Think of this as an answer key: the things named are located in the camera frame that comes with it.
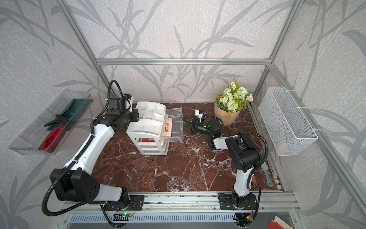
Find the clear plastic drawer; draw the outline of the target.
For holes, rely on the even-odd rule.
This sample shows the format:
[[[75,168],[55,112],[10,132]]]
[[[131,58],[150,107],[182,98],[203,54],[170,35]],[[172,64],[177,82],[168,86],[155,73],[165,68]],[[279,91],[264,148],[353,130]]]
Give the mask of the clear plastic drawer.
[[[170,108],[166,110],[168,118],[172,119],[172,132],[171,136],[168,137],[170,142],[180,142],[183,143],[184,133],[183,133],[183,111],[182,108]]]

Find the pink postcard red characters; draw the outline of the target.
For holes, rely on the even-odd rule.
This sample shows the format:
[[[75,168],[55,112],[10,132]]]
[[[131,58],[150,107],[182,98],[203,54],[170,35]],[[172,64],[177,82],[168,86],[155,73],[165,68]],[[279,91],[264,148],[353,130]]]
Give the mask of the pink postcard red characters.
[[[168,118],[165,120],[162,137],[166,138],[172,136],[172,123],[173,123],[172,118]]]

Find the white plastic drawer organizer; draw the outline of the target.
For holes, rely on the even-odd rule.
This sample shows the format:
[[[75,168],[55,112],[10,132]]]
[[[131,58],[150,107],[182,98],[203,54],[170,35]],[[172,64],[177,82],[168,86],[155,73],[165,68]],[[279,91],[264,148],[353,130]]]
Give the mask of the white plastic drawer organizer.
[[[138,102],[136,105],[139,121],[131,122],[127,134],[143,156],[165,156],[169,140],[162,137],[166,106],[156,102]],[[141,142],[143,138],[153,138],[155,142]]]

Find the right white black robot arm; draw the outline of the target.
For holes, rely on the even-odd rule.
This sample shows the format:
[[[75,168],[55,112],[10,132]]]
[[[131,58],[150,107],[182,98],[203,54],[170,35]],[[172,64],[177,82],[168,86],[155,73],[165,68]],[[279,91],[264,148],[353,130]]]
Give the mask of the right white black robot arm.
[[[250,131],[222,135],[223,120],[209,116],[207,124],[203,118],[182,118],[190,125],[189,133],[207,135],[210,148],[228,150],[236,167],[236,180],[231,194],[217,194],[221,210],[258,210],[262,194],[260,185],[252,187],[254,173],[268,156],[268,144],[259,134]]]

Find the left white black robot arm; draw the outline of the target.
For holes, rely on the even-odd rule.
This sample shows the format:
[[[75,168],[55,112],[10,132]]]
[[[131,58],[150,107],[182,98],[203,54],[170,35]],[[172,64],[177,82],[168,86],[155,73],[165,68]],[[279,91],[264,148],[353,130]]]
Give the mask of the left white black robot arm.
[[[133,97],[124,94],[116,80],[107,89],[106,105],[90,123],[88,138],[62,169],[54,169],[52,182],[42,202],[42,212],[49,217],[59,216],[86,204],[114,202],[128,206],[131,202],[127,188],[100,184],[91,176],[96,161],[108,141],[121,127],[139,120],[138,110],[132,107]],[[58,200],[75,204],[60,211],[48,209],[52,193]]]

